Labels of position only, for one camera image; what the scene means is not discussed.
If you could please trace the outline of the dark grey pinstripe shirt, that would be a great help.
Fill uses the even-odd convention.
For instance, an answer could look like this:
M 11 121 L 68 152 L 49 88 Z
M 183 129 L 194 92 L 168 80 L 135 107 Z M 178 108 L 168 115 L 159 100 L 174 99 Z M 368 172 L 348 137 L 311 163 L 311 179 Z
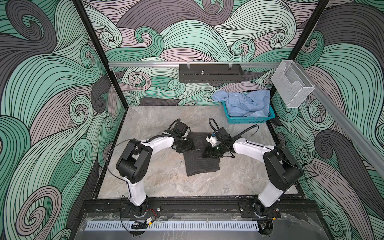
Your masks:
M 211 146 L 206 141 L 209 133 L 192 132 L 189 133 L 187 138 L 191 139 L 194 143 L 195 149 L 183 153 L 187 176 L 193 176 L 203 173 L 212 173 L 220 170 L 220 159 L 204 158 L 203 153 L 208 146 Z

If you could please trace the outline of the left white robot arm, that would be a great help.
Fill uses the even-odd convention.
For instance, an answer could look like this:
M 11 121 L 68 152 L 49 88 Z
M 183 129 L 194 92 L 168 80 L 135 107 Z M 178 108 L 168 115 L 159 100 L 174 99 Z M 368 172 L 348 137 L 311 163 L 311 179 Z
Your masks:
M 163 133 L 148 140 L 128 140 L 116 163 L 116 169 L 128 185 L 128 199 L 138 212 L 145 211 L 148 201 L 143 179 L 148 172 L 152 156 L 168 148 L 179 154 L 194 150 L 193 140 L 188 137 L 191 132 L 188 125 L 177 119 Z

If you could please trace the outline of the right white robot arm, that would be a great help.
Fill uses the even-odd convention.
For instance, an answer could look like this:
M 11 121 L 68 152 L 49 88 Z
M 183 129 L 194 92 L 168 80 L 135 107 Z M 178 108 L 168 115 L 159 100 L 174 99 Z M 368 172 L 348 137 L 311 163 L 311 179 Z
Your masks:
M 255 124 L 235 136 L 231 136 L 225 128 L 220 128 L 217 122 L 209 119 L 213 134 L 206 138 L 209 143 L 203 153 L 204 158 L 221 159 L 234 158 L 235 154 L 256 159 L 265 165 L 268 183 L 255 199 L 253 208 L 258 216 L 265 216 L 269 212 L 276 213 L 273 208 L 278 199 L 300 178 L 306 170 L 299 167 L 298 162 L 287 147 L 262 145 L 243 138 L 243 134 L 252 129 L 259 129 Z

